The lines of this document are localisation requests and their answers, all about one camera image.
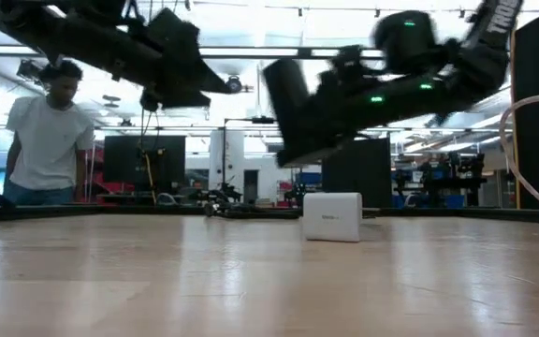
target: white box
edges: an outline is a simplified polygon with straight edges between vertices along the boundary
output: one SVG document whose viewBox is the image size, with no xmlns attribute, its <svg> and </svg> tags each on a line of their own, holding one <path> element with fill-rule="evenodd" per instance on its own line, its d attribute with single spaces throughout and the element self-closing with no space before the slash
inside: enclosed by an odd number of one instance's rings
<svg viewBox="0 0 539 337">
<path fill-rule="evenodd" d="M 359 242 L 363 218 L 359 193 L 310 193 L 303 200 L 306 240 Z"/>
</svg>

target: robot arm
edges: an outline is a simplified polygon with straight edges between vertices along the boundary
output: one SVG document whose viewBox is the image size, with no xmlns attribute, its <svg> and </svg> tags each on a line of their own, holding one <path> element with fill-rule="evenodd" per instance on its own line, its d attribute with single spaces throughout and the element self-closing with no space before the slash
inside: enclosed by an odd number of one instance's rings
<svg viewBox="0 0 539 337">
<path fill-rule="evenodd" d="M 420 11 L 390 15 L 378 23 L 375 45 L 383 71 L 360 63 L 350 46 L 320 74 L 310 95 L 298 64 L 280 60 L 264 70 L 284 149 L 281 167 L 311 164 L 336 151 L 367 127 L 435 113 L 440 123 L 494 94 L 504 83 L 507 42 L 522 0 L 484 0 L 462 41 L 439 45 L 430 16 Z M 398 76 L 382 81 L 378 75 Z"/>
<path fill-rule="evenodd" d="M 60 16 L 48 6 L 55 5 Z M 201 91 L 228 94 L 229 89 L 201 59 L 199 30 L 162 9 L 149 24 L 138 15 L 135 0 L 0 0 L 0 31 L 52 64 L 71 57 L 144 87 L 146 110 L 209 106 Z M 127 26 L 127 31 L 119 29 Z"/>
</svg>

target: ceiling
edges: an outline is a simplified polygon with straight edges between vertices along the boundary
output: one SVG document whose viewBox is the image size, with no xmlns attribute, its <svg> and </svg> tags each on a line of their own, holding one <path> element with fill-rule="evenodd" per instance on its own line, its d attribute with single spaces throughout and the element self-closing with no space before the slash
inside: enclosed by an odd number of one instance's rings
<svg viewBox="0 0 539 337">
<path fill-rule="evenodd" d="M 154 15 L 160 8 L 169 7 L 184 20 L 201 29 L 199 45 L 203 47 L 340 47 L 361 44 L 371 47 L 371 31 L 385 15 L 405 10 L 420 9 L 430 12 L 435 21 L 437 36 L 463 37 L 469 25 L 462 19 L 461 11 L 468 16 L 477 7 L 474 0 L 206 0 L 191 1 L 187 10 L 184 1 L 138 0 L 139 11 L 145 17 Z M 519 25 L 539 16 L 539 1 L 525 0 Z M 0 45 L 17 42 L 0 33 Z M 17 57 L 0 57 L 0 75 L 19 81 L 16 71 Z M 243 83 L 254 86 L 254 91 L 238 95 L 211 95 L 209 110 L 167 110 L 159 113 L 154 122 L 161 125 L 220 125 L 225 118 L 265 115 L 270 113 L 270 103 L 263 82 L 258 81 L 258 69 L 269 61 L 259 60 L 206 60 L 209 66 L 227 79 L 239 75 Z M 127 81 L 112 81 L 110 75 L 96 68 L 81 65 L 85 76 L 77 100 L 90 111 L 101 125 L 117 125 L 130 118 L 140 125 L 141 107 L 138 103 L 140 88 Z M 306 81 L 314 88 L 316 74 L 327 69 L 325 61 L 303 61 Z M 20 85 L 40 91 L 34 84 Z M 115 95 L 122 100 L 117 109 L 104 109 L 103 95 Z M 486 100 L 471 112 L 458 113 L 448 122 L 450 127 L 496 126 L 495 117 L 510 103 L 508 90 Z M 430 117 L 402 121 L 393 126 L 422 126 Z M 491 124 L 482 125 L 490 119 Z M 413 132 L 400 133 L 402 143 L 415 142 Z"/>
</svg>

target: black monitor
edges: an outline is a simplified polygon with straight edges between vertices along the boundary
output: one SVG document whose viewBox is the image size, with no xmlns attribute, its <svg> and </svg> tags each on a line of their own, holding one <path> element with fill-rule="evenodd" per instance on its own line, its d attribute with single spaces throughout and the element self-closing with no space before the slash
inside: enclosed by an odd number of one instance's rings
<svg viewBox="0 0 539 337">
<path fill-rule="evenodd" d="M 158 192 L 169 192 L 184 183 L 185 146 L 185 136 L 107 136 L 103 181 L 149 188 L 144 151 L 149 156 L 153 184 Z"/>
</svg>

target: wooden table surface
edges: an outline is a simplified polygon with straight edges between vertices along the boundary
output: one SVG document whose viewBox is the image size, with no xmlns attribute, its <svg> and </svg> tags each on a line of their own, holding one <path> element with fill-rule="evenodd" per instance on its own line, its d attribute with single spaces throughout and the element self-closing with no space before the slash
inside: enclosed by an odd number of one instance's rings
<svg viewBox="0 0 539 337">
<path fill-rule="evenodd" d="M 0 223 L 1 337 L 539 336 L 539 225 L 94 215 Z"/>
</svg>

